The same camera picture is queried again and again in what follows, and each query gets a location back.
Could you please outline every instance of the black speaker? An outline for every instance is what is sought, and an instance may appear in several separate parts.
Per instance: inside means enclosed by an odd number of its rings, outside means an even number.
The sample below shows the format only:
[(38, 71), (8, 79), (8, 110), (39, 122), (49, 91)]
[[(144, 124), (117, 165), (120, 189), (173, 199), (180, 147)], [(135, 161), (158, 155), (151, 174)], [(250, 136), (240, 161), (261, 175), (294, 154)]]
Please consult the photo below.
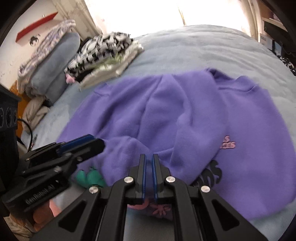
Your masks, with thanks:
[(0, 193), (9, 186), (19, 162), (17, 106), (21, 99), (0, 85)]

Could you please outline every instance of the gray pillow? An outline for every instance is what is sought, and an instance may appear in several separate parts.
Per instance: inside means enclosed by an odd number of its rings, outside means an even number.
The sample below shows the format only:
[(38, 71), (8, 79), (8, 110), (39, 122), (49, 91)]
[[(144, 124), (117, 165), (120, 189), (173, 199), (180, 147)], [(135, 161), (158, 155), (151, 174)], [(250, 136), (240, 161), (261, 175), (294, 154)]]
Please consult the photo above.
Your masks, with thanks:
[(54, 50), (36, 68), (30, 83), (39, 95), (55, 103), (67, 88), (64, 69), (76, 55), (80, 45), (77, 33), (66, 33)]

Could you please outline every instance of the silver screw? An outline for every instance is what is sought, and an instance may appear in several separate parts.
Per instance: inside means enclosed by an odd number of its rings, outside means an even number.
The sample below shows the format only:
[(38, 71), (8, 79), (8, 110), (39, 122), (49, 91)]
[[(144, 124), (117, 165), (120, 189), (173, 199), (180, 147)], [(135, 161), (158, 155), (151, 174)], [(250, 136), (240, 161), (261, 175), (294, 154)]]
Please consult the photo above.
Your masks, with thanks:
[(210, 187), (208, 187), (208, 186), (202, 186), (200, 189), (202, 192), (205, 192), (205, 193), (207, 193), (211, 190)]
[(172, 177), (172, 176), (168, 176), (168, 177), (166, 178), (166, 181), (167, 181), (168, 183), (173, 183), (173, 182), (176, 181), (176, 179), (175, 179), (174, 177)]
[(132, 182), (133, 182), (133, 178), (132, 178), (132, 177), (125, 177), (125, 178), (124, 178), (124, 181), (125, 181), (126, 183), (132, 183)]
[(97, 193), (98, 191), (99, 191), (99, 188), (96, 186), (92, 186), (89, 188), (89, 192), (92, 194)]
[(54, 168), (54, 171), (55, 171), (55, 172), (61, 172), (61, 171), (62, 171), (62, 168), (59, 167), (59, 166), (56, 166), (56, 167)]

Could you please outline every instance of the black cable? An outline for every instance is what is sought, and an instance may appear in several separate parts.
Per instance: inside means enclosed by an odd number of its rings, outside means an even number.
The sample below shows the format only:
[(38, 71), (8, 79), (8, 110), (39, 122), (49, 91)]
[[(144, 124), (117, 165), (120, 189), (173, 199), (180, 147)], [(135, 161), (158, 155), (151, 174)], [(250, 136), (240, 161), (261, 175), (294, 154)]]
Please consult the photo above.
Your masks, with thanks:
[(23, 119), (17, 119), (18, 121), (22, 121), (23, 123), (26, 124), (26, 126), (29, 128), (29, 131), (30, 131), (30, 134), (31, 134), (31, 140), (30, 140), (30, 144), (29, 144), (29, 147), (28, 147), (28, 152), (31, 150), (32, 148), (32, 142), (33, 142), (33, 131), (30, 127), (30, 125)]
[(22, 144), (23, 146), (26, 146), (26, 145), (23, 143), (23, 141), (22, 141), (19, 137), (17, 137), (17, 141), (18, 141), (20, 144)]

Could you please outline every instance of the bed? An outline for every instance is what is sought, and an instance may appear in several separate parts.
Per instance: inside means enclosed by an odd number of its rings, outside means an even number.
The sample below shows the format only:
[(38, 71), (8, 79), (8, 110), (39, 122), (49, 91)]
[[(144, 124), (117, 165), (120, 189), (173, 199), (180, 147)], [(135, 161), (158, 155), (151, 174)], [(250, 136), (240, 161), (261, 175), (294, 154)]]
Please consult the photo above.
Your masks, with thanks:
[[(233, 78), (246, 75), (268, 89), (296, 147), (296, 78), (263, 45), (240, 31), (210, 25), (165, 30), (136, 39), (145, 51), (131, 63), (120, 78), (110, 80), (111, 84), (118, 83), (126, 76), (180, 73), (208, 67), (216, 68)], [(78, 84), (69, 86), (33, 131), (33, 136), (36, 137), (34, 149), (55, 142), (75, 110), (94, 89), (95, 87), (80, 91)], [(30, 136), (23, 133), (22, 141), (28, 145)], [(64, 209), (83, 191), (73, 184), (54, 201), (58, 207)], [(295, 214), (296, 201), (279, 213), (252, 220), (251, 223), (269, 241), (277, 241)], [(128, 210), (124, 240), (152, 238), (173, 240), (173, 224), (168, 220), (158, 220)]]

